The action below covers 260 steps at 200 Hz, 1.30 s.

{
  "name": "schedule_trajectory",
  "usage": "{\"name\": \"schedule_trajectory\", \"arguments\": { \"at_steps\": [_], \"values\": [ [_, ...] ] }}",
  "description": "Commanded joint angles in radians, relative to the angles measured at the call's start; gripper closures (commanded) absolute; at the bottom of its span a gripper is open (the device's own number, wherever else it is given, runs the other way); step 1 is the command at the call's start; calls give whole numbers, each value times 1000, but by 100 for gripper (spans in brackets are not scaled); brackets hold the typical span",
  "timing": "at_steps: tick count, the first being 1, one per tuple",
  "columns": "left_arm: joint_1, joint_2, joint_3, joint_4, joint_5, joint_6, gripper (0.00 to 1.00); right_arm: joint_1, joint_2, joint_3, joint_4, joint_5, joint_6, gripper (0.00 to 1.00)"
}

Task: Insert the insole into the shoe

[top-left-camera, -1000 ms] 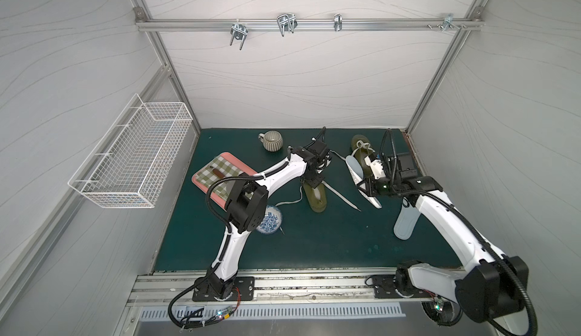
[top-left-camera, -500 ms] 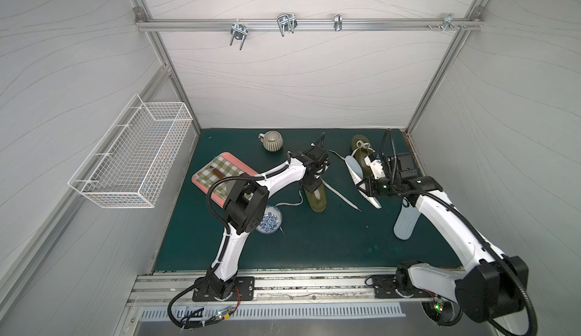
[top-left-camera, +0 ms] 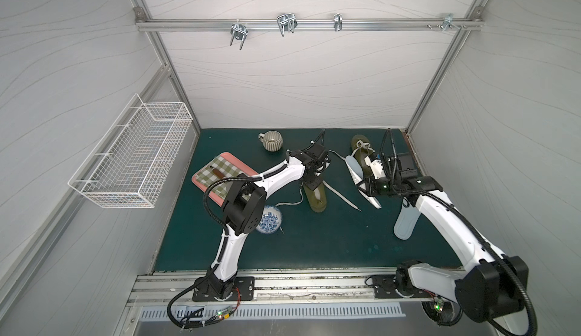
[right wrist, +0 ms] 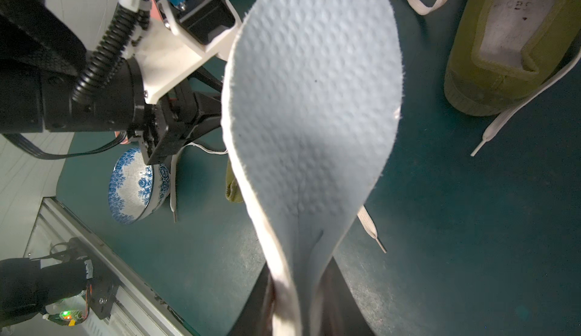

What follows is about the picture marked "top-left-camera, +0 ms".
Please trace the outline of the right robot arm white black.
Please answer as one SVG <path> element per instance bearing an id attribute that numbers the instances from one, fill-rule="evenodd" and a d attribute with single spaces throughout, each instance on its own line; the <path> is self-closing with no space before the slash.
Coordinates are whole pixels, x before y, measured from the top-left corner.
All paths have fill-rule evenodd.
<path id="1" fill-rule="evenodd" d="M 520 257 L 509 257 L 491 244 L 452 204 L 443 187 L 429 176 L 419 175 L 408 156 L 367 155 L 355 172 L 362 174 L 358 190 L 369 198 L 379 195 L 402 199 L 400 216 L 425 216 L 455 251 L 462 274 L 428 263 L 410 260 L 398 266 L 394 283 L 404 297 L 426 291 L 459 306 L 474 322 L 493 323 L 496 318 L 527 312 L 530 328 L 537 325 L 527 293 L 529 268 Z"/>

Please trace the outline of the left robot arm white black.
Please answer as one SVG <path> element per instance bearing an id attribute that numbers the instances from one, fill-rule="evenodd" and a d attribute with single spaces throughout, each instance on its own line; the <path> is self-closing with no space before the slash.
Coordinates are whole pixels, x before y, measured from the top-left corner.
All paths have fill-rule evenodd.
<path id="1" fill-rule="evenodd" d="M 221 225 L 222 234 L 216 257 L 197 289 L 207 289 L 210 296 L 219 301 L 228 299 L 235 288 L 245 241 L 260 223 L 266 200 L 295 181 L 301 181 L 310 189 L 317 188 L 322 184 L 329 163 L 327 148 L 312 142 L 305 149 L 290 151 L 283 162 L 261 174 L 226 177 L 207 186 L 203 196 L 204 210 Z M 231 186 L 221 206 L 222 216 L 218 218 L 210 209 L 208 198 L 213 188 L 224 183 Z"/>

